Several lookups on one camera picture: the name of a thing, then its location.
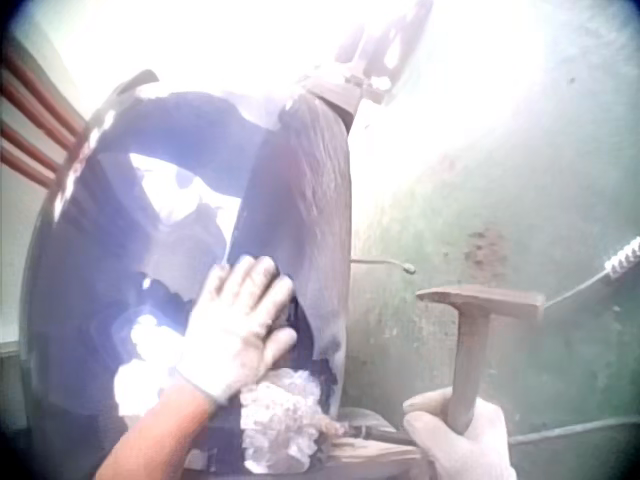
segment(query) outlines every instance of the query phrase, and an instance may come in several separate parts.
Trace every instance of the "wooden hammer handle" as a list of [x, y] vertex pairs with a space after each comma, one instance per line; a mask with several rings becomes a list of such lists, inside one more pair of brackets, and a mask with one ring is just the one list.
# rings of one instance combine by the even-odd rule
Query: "wooden hammer handle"
[[476, 398], [480, 391], [490, 313], [460, 308], [459, 314], [453, 392], [447, 405], [446, 422], [454, 432], [464, 435], [473, 420]]

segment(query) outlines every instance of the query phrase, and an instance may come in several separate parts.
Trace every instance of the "red pipe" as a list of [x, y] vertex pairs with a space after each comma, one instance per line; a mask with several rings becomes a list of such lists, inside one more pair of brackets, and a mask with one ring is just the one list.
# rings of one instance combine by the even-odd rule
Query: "red pipe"
[[18, 172], [27, 180], [40, 185], [43, 188], [48, 189], [53, 184], [53, 178], [48, 177], [42, 172], [36, 170], [27, 162], [18, 157], [15, 153], [7, 150], [2, 146], [2, 155], [0, 156], [2, 163], [4, 163], [11, 170]]
[[58, 170], [60, 166], [58, 163], [54, 162], [5, 122], [2, 122], [2, 138], [26, 154], [29, 158], [38, 162], [51, 173], [55, 174]]
[[60, 145], [65, 152], [71, 149], [73, 138], [52, 121], [40, 105], [23, 94], [14, 85], [7, 82], [6, 79], [2, 82], [2, 95], [20, 110], [31, 123], [44, 131], [51, 140]]
[[13, 52], [8, 51], [5, 53], [4, 64], [7, 70], [40, 102], [40, 105], [42, 105], [62, 127], [67, 129], [73, 137], [78, 136], [80, 132], [82, 132], [84, 128], [83, 123], [74, 118], [72, 114], [65, 111], [64, 107], [56, 102], [43, 87], [38, 77], [22, 65]]

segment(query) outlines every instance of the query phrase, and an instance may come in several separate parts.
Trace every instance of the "cable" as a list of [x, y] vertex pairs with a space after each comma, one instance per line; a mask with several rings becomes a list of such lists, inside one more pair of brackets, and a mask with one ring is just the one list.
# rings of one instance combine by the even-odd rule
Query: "cable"
[[571, 437], [574, 435], [581, 435], [583, 433], [589, 433], [596, 430], [632, 425], [640, 426], [640, 415], [607, 418], [605, 420], [598, 420], [595, 422], [580, 423], [578, 425], [570, 425], [568, 427], [553, 428], [551, 430], [545, 430], [538, 433], [517, 435], [515, 437], [509, 438], [509, 446], [517, 447], [520, 445], [531, 445], [532, 443], [538, 443], [545, 440]]
[[[582, 435], [584, 433], [590, 433], [597, 430], [627, 426], [640, 426], [640, 415], [607, 418], [605, 420], [597, 420], [595, 422], [553, 428], [542, 432], [516, 435], [515, 437], [509, 438], [509, 446], [519, 447], [521, 445], [531, 445], [532, 443], [543, 442], [545, 440], [555, 440], [558, 438], [572, 437], [574, 435]], [[361, 438], [364, 440], [390, 443], [393, 445], [416, 446], [413, 439], [405, 432], [394, 432], [366, 425], [350, 425], [347, 429], [346, 436], [350, 438]]]
[[560, 302], [567, 300], [581, 293], [585, 290], [591, 289], [594, 285], [604, 283], [610, 280], [616, 280], [622, 275], [627, 273], [631, 268], [640, 263], [640, 236], [634, 238], [624, 248], [620, 249], [618, 253], [613, 255], [604, 264], [604, 270], [595, 277], [587, 280], [581, 285], [578, 285], [572, 290], [563, 293], [559, 297], [547, 302], [545, 309], [556, 305]]

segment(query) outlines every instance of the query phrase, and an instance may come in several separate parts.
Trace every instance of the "gloved hand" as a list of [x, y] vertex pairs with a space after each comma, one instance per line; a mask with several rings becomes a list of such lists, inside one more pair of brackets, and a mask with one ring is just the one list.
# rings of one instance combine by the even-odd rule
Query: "gloved hand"
[[424, 451], [438, 480], [515, 480], [500, 407], [478, 398], [473, 421], [460, 436], [441, 420], [451, 389], [407, 400], [404, 426]]
[[288, 327], [265, 338], [293, 296], [291, 279], [276, 275], [270, 258], [243, 257], [231, 271], [215, 266], [205, 281], [177, 370], [216, 403], [256, 383], [296, 342]]

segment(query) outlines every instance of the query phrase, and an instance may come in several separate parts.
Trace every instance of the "metal hammer head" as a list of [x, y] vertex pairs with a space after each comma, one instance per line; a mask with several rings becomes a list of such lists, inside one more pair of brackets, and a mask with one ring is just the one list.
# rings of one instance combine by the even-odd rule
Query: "metal hammer head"
[[455, 285], [421, 290], [418, 300], [451, 305], [457, 310], [478, 309], [488, 314], [537, 321], [542, 318], [545, 297], [541, 293], [521, 292], [482, 285]]

